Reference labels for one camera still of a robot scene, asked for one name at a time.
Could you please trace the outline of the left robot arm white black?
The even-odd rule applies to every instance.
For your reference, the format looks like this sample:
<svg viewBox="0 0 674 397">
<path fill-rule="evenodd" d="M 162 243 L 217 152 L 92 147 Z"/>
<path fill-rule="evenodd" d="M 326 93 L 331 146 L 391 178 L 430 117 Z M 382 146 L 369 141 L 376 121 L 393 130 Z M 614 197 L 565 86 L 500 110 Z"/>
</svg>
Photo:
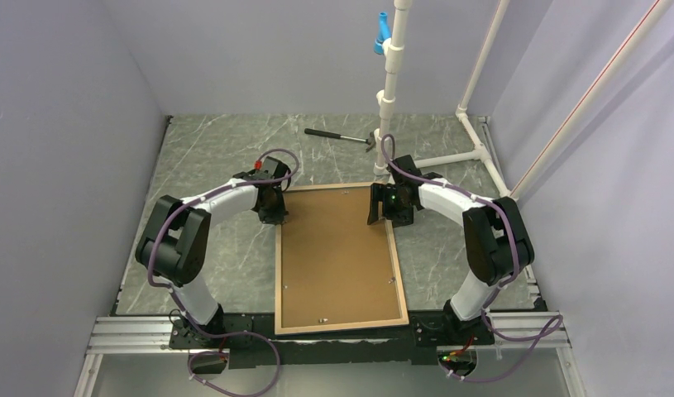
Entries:
<svg viewBox="0 0 674 397">
<path fill-rule="evenodd" d="M 251 170 L 189 198 L 159 198 L 137 243 L 134 257 L 148 283 L 166 289 L 191 337 L 202 347 L 217 345 L 226 331 L 222 305 L 212 296 L 201 270 L 211 229 L 252 211 L 263 224 L 280 225 L 288 215 L 283 192 L 294 169 L 263 155 Z"/>
</svg>

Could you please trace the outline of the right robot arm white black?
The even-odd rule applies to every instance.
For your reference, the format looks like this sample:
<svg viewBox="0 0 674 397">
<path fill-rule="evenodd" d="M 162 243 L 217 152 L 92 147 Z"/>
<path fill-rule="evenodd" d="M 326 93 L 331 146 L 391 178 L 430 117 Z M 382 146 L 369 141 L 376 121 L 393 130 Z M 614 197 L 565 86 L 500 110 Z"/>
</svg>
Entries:
<svg viewBox="0 0 674 397">
<path fill-rule="evenodd" d="M 455 186 L 442 175 L 424 174 L 410 155 L 391 161 L 392 182 L 373 183 L 367 222 L 381 219 L 393 227 L 413 223 L 417 210 L 431 210 L 457 223 L 464 233 L 468 273 L 445 303 L 442 334 L 461 343 L 498 291 L 534 262 L 535 251 L 516 201 L 508 196 L 487 198 Z"/>
</svg>

